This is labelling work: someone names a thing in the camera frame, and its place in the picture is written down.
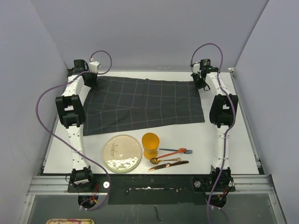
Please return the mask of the dark grey checked cloth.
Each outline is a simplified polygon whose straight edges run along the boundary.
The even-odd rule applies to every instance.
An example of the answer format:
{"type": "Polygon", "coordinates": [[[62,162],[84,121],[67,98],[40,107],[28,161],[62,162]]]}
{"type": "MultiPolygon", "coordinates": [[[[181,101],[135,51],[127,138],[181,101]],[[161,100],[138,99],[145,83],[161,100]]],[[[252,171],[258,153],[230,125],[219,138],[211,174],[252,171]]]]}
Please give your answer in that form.
{"type": "Polygon", "coordinates": [[[84,111],[85,136],[205,121],[192,81],[99,77],[84,111]]]}

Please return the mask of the orange plastic cup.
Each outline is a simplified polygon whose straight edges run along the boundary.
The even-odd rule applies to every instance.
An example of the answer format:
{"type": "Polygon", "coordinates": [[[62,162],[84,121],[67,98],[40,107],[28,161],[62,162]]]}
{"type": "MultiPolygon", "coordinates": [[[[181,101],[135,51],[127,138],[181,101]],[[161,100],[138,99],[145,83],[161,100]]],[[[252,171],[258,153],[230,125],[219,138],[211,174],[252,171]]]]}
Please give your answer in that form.
{"type": "Polygon", "coordinates": [[[160,139],[155,133],[146,133],[142,137],[143,155],[146,159],[157,157],[160,139]]]}

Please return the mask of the beige plate with plant motif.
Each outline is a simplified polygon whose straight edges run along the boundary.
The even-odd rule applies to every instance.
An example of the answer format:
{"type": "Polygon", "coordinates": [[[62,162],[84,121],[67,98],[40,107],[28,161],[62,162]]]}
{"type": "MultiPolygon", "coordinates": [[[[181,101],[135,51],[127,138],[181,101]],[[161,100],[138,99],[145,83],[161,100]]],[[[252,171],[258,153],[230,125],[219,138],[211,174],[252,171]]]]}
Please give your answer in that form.
{"type": "Polygon", "coordinates": [[[103,162],[114,173],[127,173],[142,160],[142,146],[130,135],[116,135],[103,148],[103,162]]]}

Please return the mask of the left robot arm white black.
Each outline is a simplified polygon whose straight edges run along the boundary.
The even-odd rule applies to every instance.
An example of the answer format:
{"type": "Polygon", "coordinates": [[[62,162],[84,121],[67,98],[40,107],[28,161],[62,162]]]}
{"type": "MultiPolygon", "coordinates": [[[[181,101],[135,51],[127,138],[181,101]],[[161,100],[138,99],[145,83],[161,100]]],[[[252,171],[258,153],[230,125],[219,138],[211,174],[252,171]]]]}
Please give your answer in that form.
{"type": "Polygon", "coordinates": [[[72,171],[69,184],[85,192],[93,190],[95,180],[89,165],[82,155],[85,154],[83,141],[83,126],[85,111],[79,94],[85,85],[84,76],[77,77],[81,72],[90,75],[88,64],[85,60],[74,60],[74,67],[68,73],[68,83],[63,94],[55,99],[60,123],[66,129],[69,144],[75,148],[72,154],[72,171]]]}

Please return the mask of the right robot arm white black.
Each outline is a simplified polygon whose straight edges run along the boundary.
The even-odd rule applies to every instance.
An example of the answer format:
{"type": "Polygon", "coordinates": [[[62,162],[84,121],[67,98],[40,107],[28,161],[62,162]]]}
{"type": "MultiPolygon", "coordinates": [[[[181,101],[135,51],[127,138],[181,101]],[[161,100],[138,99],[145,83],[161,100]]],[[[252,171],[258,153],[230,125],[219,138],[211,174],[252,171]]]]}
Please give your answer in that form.
{"type": "Polygon", "coordinates": [[[210,123],[216,130],[215,153],[209,177],[209,188],[218,191],[225,182],[230,182],[230,165],[228,161],[228,141],[230,131],[235,125],[238,96],[232,94],[225,86],[218,68],[211,65],[210,59],[191,62],[192,78],[197,90],[212,93],[213,101],[209,112],[210,123]]]}

